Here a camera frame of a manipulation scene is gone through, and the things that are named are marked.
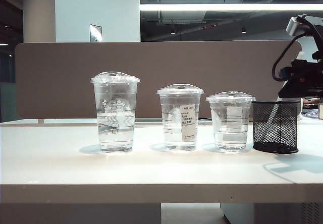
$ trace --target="printed label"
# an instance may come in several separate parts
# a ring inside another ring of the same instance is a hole
[[[195,105],[182,105],[180,111],[182,117],[182,141],[192,141],[196,137]]]
[[[318,118],[323,120],[323,104],[318,105]]]
[[[240,128],[245,122],[243,108],[239,106],[227,107],[227,126],[230,128]]]

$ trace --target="gray partition panel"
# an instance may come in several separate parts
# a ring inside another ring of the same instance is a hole
[[[160,118],[156,90],[175,83],[204,89],[200,117],[209,117],[205,97],[222,91],[276,99],[282,83],[271,68],[289,41],[22,43],[16,47],[17,109],[23,118],[94,118],[90,78],[121,71],[140,78],[139,118]],[[296,43],[279,65],[301,50]]]

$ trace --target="plastic lid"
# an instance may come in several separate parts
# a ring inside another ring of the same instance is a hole
[[[215,102],[252,102],[255,100],[255,97],[252,97],[250,94],[246,94],[238,91],[226,91],[215,95],[210,95],[206,98],[206,101],[210,103]]]
[[[157,90],[160,95],[203,94],[203,90],[191,84],[172,84]]]
[[[92,83],[140,83],[140,79],[121,72],[102,72],[91,78]]]

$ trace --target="cable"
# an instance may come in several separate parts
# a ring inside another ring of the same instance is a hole
[[[288,51],[288,49],[293,45],[293,43],[297,39],[299,39],[299,38],[301,38],[303,36],[307,36],[307,35],[309,35],[309,33],[308,32],[304,32],[304,33],[302,33],[302,34],[300,34],[298,36],[295,36],[293,38],[293,40],[288,44],[288,46],[284,49],[284,51],[282,52],[282,54],[278,57],[278,59],[276,60],[276,62],[273,65],[273,68],[272,68],[272,77],[273,77],[273,79],[275,79],[276,81],[282,82],[282,81],[290,80],[291,78],[295,78],[295,77],[290,77],[290,78],[279,78],[279,77],[276,77],[276,73],[275,73],[276,66],[280,62],[280,60],[283,58],[283,56],[285,55],[285,53]]]

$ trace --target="white desk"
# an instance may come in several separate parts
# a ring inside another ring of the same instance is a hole
[[[252,125],[243,153],[219,153],[211,126],[199,126],[195,151],[166,152],[162,127],[143,123],[132,152],[103,155],[93,120],[47,122],[2,124],[2,203],[323,202],[320,120],[298,122],[290,155],[254,150]]]

